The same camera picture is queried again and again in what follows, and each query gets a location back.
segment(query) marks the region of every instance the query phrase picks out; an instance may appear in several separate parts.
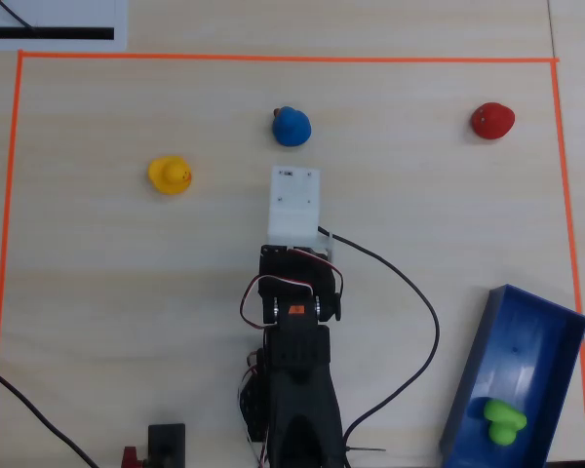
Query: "blue tray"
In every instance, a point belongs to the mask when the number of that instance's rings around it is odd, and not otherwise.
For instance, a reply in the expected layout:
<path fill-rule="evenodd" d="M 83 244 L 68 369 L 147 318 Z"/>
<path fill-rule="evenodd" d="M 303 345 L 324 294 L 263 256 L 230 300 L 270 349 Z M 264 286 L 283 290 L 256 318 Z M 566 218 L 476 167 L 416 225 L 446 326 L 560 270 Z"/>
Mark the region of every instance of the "blue tray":
<path fill-rule="evenodd" d="M 544 466 L 584 332 L 583 315 L 510 285 L 492 290 L 440 440 L 443 468 Z M 511 446 L 489 439 L 490 399 L 526 415 Z"/>

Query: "yellow rubber duck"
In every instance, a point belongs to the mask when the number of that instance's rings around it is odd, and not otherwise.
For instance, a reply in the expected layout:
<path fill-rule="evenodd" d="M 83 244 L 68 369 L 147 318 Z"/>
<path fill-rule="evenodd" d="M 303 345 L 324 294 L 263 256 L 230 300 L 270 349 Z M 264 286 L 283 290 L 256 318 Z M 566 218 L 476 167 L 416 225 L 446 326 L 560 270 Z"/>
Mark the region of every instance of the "yellow rubber duck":
<path fill-rule="evenodd" d="M 191 184 L 191 168 L 179 156 L 165 156 L 152 161 L 147 170 L 154 187 L 166 195 L 182 193 Z"/>

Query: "orange tape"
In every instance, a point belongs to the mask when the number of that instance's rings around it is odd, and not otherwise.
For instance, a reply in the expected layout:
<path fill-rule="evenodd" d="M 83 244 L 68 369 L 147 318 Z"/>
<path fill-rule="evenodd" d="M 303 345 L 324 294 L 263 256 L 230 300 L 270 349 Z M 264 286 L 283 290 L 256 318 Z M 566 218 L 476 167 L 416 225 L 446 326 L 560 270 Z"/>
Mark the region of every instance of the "orange tape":
<path fill-rule="evenodd" d="M 567 239 L 569 242 L 569 259 L 572 266 L 572 281 L 574 283 L 574 303 L 576 312 L 583 313 L 581 299 L 581 285 L 578 276 L 578 259 L 576 256 L 576 240 L 574 238 L 574 221 L 572 219 L 572 203 L 569 194 L 569 181 L 567 178 L 566 142 L 564 140 L 564 124 L 562 121 L 562 107 L 559 99 L 559 80 L 557 78 L 557 65 L 550 63 L 550 73 L 553 80 L 553 99 L 555 102 L 555 118 L 557 120 L 557 141 L 559 145 L 559 157 L 562 167 L 562 183 L 564 185 L 565 221 L 567 223 Z M 583 407 L 585 410 L 585 340 L 581 344 L 580 351 L 581 382 L 583 385 Z"/>
<path fill-rule="evenodd" d="M 467 58 L 467 57 L 292 57 L 236 56 L 218 54 L 98 54 L 80 52 L 24 52 L 38 59 L 161 59 L 221 61 L 296 61 L 319 63 L 552 63 L 558 58 Z"/>
<path fill-rule="evenodd" d="M 13 112 L 11 114 L 11 138 L 9 139 L 9 161 L 7 163 L 7 186 L 4 195 L 4 213 L 2 215 L 2 247 L 0 249 L 0 331 L 2 329 L 2 306 L 4 303 L 4 284 L 7 275 L 7 251 L 9 248 L 9 219 L 11 216 L 11 194 L 13 188 L 13 163 L 16 157 L 16 140 L 18 135 L 18 117 L 20 115 L 21 70 L 23 53 L 18 51 L 18 68 L 16 70 L 16 87 L 13 95 Z"/>

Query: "red wire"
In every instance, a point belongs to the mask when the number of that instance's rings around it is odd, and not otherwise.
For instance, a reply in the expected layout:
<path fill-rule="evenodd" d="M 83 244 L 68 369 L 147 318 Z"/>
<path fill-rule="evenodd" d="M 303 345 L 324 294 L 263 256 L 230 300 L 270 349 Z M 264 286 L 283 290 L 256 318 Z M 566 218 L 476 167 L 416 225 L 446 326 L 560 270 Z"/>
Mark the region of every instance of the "red wire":
<path fill-rule="evenodd" d="M 252 356 L 256 356 L 257 351 L 252 351 L 250 354 L 247 355 L 247 367 L 250 368 L 252 366 L 251 358 Z"/>
<path fill-rule="evenodd" d="M 240 312 L 241 312 L 241 318 L 245 321 L 245 323 L 250 325 L 251 327 L 255 328 L 256 330 L 264 330 L 264 329 L 266 329 L 266 326 L 256 324 L 256 323 L 252 322 L 251 320 L 247 319 L 247 317 L 245 317 L 245 312 L 243 311 L 243 309 L 245 307 L 245 301 L 247 300 L 247 296 L 254 288 L 255 283 L 262 278 L 272 278 L 274 280 L 282 281 L 284 283 L 289 283 L 289 284 L 296 285 L 296 286 L 302 286 L 304 288 L 308 288 L 310 290 L 310 293 L 314 294 L 314 290 L 312 289 L 312 285 L 309 283 L 306 283 L 304 281 L 298 281 L 298 280 L 293 280 L 291 278 L 284 278 L 282 276 L 274 276 L 274 275 L 256 275 L 256 276 L 254 276 L 252 281 L 250 282 L 250 285 L 247 286 L 247 289 L 245 290 L 245 293 L 243 294 L 243 298 L 241 299 Z"/>
<path fill-rule="evenodd" d="M 245 377 L 247 377 L 247 375 L 250 372 L 253 374 L 257 373 L 256 369 L 257 369 L 257 366 L 251 366 L 249 369 L 247 369 L 247 371 L 243 374 L 243 378 L 241 379 L 241 381 L 245 380 Z"/>
<path fill-rule="evenodd" d="M 305 255 L 305 256 L 309 256 L 312 259 L 318 260 L 321 263 L 325 263 L 329 268 L 331 268 L 333 271 L 335 271 L 337 273 L 337 275 L 340 277 L 340 297 L 342 297 L 342 290 L 344 290 L 344 277 L 342 276 L 342 273 L 340 272 L 340 270 L 338 270 L 333 263 L 325 260 L 324 258 L 320 258 L 317 255 L 314 255 L 310 252 L 306 252 L 303 251 L 301 249 L 291 249 L 291 251 L 297 253 L 297 254 L 301 254 L 301 255 Z"/>

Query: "black wire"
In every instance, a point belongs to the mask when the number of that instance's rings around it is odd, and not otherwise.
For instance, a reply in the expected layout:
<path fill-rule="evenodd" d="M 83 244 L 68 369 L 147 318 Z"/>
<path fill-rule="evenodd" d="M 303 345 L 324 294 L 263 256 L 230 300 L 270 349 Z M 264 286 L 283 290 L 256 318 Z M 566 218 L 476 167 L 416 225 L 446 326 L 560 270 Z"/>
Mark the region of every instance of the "black wire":
<path fill-rule="evenodd" d="M 347 447 L 346 451 L 387 451 L 385 448 Z"/>
<path fill-rule="evenodd" d="M 26 21 L 24 21 L 22 18 L 20 18 L 16 12 L 14 12 L 13 10 L 11 10 L 11 9 L 10 9 L 10 8 L 9 8 L 9 7 L 8 7 L 8 6 L 7 6 L 7 5 L 4 3 L 4 1 L 3 1 L 3 0 L 0 0 L 0 6 L 1 6 L 2 8 L 4 8 L 4 9 L 5 9 L 5 11 L 6 11 L 6 12 L 7 12 L 9 15 L 11 15 L 11 16 L 12 16 L 14 19 L 16 19 L 16 20 L 18 21 L 18 23 L 19 23 L 19 24 L 21 24 L 22 26 L 24 26 L 24 27 L 26 27 L 26 28 L 30 29 L 31 31 L 34 31 L 34 30 L 35 30 L 35 28 L 34 28 L 34 27 L 32 27 L 30 24 L 28 24 Z"/>
<path fill-rule="evenodd" d="M 19 400 L 24 403 L 26 405 L 26 407 L 32 411 L 32 413 L 37 416 L 37 419 L 39 419 L 44 426 L 46 426 L 48 429 L 50 429 L 50 432 L 52 432 L 55 436 L 57 436 L 59 439 L 61 439 L 63 442 L 65 442 L 70 449 L 74 450 L 76 453 L 78 453 L 78 455 L 85 460 L 85 463 L 87 463 L 91 468 L 99 468 L 96 463 L 86 454 L 82 451 L 81 448 L 79 448 L 76 444 L 74 444 L 74 442 L 69 439 L 67 436 L 65 436 L 62 432 L 60 432 L 59 429 L 57 429 L 54 424 L 52 424 L 52 422 L 50 422 L 48 419 L 46 419 L 46 416 L 44 416 L 41 411 L 39 411 L 39 409 L 37 409 L 32 403 L 30 403 L 30 401 L 24 397 L 21 393 L 20 390 L 18 390 L 16 387 L 14 387 L 13 385 L 11 385 L 7 380 L 4 379 L 4 377 L 2 377 L 2 375 L 0 375 L 0 383 L 2 385 L 4 385 L 6 387 L 7 390 L 9 390 L 11 393 L 13 393 L 16 397 L 19 398 Z"/>
<path fill-rule="evenodd" d="M 434 342 L 433 342 L 433 347 L 431 348 L 431 353 L 429 353 L 429 357 L 427 358 L 425 363 L 412 377 L 410 377 L 408 379 L 408 381 L 406 381 L 406 383 L 401 385 L 395 392 L 390 394 L 381 403 L 379 403 L 378 405 L 375 405 L 374 407 L 369 409 L 367 412 L 362 414 L 360 417 L 358 417 L 355 421 L 353 421 L 351 423 L 349 428 L 344 432 L 344 436 L 343 436 L 344 445 L 346 447 L 347 441 L 349 440 L 349 436 L 355 430 L 356 427 L 358 427 L 367 418 L 371 417 L 373 414 L 375 414 L 376 412 L 381 410 L 383 407 L 388 405 L 392 400 L 397 398 L 406 388 L 408 388 L 415 380 L 417 380 L 422 375 L 423 372 L 425 372 L 427 370 L 427 368 L 431 364 L 431 361 L 433 361 L 433 358 L 436 355 L 436 351 L 438 350 L 438 343 L 440 342 L 440 322 L 438 322 L 438 316 L 436 315 L 436 311 L 433 309 L 431 302 L 429 302 L 429 300 L 425 297 L 425 294 L 422 293 L 422 291 L 410 280 L 410 278 L 408 278 L 405 274 L 403 274 L 401 272 L 401 270 L 399 270 L 396 266 L 394 266 L 388 260 L 386 260 L 385 258 L 382 258 L 381 256 L 377 255 L 374 252 L 369 251 L 368 249 L 365 249 L 364 247 L 358 246 L 355 242 L 351 242 L 343 237 L 336 236 L 335 234 L 330 234 L 330 232 L 328 230 L 322 228 L 321 226 L 319 226 L 319 232 L 321 234 L 326 235 L 326 236 L 332 236 L 336 241 L 341 242 L 342 244 L 346 244 L 347 246 L 352 247 L 353 249 L 355 249 L 357 251 L 360 251 L 362 254 L 366 254 L 368 256 L 371 256 L 375 260 L 380 261 L 385 266 L 390 268 L 397 275 L 399 275 L 401 277 L 401 279 L 403 281 L 405 281 L 408 284 L 408 286 L 416 292 L 416 294 L 418 294 L 418 296 L 422 299 L 422 301 L 425 303 L 425 305 L 429 308 L 429 311 L 431 312 L 431 316 L 433 317 L 434 325 L 436 327 L 436 337 L 435 337 Z M 347 459 L 346 453 L 344 455 L 344 464 L 345 464 L 346 468 L 351 468 L 351 465 L 349 464 L 349 460 Z"/>

